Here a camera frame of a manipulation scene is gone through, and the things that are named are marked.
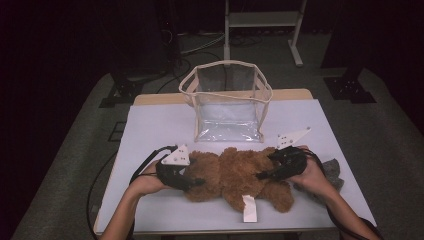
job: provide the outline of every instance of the paper tag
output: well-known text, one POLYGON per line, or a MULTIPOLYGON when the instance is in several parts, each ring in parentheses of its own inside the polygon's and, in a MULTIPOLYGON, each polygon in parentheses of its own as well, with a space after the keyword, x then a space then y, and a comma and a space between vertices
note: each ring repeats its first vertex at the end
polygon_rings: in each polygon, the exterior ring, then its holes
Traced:
POLYGON ((255 198, 250 195, 243 195, 243 202, 246 204, 243 211, 244 222, 257 222, 258 218, 256 215, 256 202, 255 198))

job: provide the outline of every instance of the forearm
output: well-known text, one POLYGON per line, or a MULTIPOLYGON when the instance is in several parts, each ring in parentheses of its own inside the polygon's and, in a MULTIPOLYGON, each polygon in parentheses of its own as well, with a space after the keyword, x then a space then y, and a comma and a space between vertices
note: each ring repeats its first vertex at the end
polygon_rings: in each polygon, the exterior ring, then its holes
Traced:
POLYGON ((125 239, 127 237, 134 221, 138 201, 141 197, 141 194, 135 193, 130 189, 125 191, 112 219, 100 238, 101 240, 125 239))
MULTIPOLYGON (((379 239, 374 232, 358 217, 349 204, 334 189, 324 196, 325 202, 334 217, 350 231, 367 239, 379 239)), ((344 238, 350 239, 349 235, 343 234, 344 238)))

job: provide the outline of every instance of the human arm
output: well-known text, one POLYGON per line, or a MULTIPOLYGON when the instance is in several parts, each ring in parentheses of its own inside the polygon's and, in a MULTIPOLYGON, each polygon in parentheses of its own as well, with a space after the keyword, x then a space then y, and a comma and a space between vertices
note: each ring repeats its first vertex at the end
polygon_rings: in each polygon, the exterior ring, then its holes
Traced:
POLYGON ((136 178, 125 190, 109 224, 100 237, 101 240, 125 239, 134 221, 138 201, 141 197, 169 188, 156 176, 148 175, 156 172, 156 162, 151 163, 141 176, 136 178))
MULTIPOLYGON (((321 197, 337 221, 351 232, 367 239, 380 239, 352 210, 339 192, 326 179, 312 157, 307 159, 307 167, 300 175, 288 179, 305 190, 321 197)), ((341 231, 344 239, 356 239, 341 231)))

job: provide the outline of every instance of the white tag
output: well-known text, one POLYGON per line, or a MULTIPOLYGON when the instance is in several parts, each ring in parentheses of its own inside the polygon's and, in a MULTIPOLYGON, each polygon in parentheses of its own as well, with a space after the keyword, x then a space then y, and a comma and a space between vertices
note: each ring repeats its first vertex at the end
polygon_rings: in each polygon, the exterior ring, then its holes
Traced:
POLYGON ((173 151, 166 158, 162 159, 164 165, 190 165, 190 159, 188 157, 187 145, 181 145, 177 150, 173 151))
POLYGON ((277 139, 277 149, 280 150, 293 145, 295 142, 299 141, 299 139, 301 139, 310 131, 311 128, 307 127, 305 130, 291 132, 284 135, 279 134, 277 139))
POLYGON ((243 221, 244 222, 257 222, 258 218, 256 216, 256 202, 252 196, 243 195, 243 202, 245 204, 243 211, 243 221))

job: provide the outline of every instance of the dark background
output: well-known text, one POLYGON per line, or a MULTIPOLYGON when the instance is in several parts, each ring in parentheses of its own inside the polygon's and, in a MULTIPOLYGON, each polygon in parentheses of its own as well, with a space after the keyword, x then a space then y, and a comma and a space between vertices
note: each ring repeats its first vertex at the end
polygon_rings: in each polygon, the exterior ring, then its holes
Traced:
MULTIPOLYGON (((309 1, 302 32, 333 31, 322 67, 362 61, 423 132, 421 5, 309 1)), ((298 7, 296 0, 231 1, 232 11, 298 7)), ((160 29, 223 31, 224 1, 0 0, 1 239, 13 234, 97 81, 111 71, 172 67, 173 46, 157 44, 160 29)))

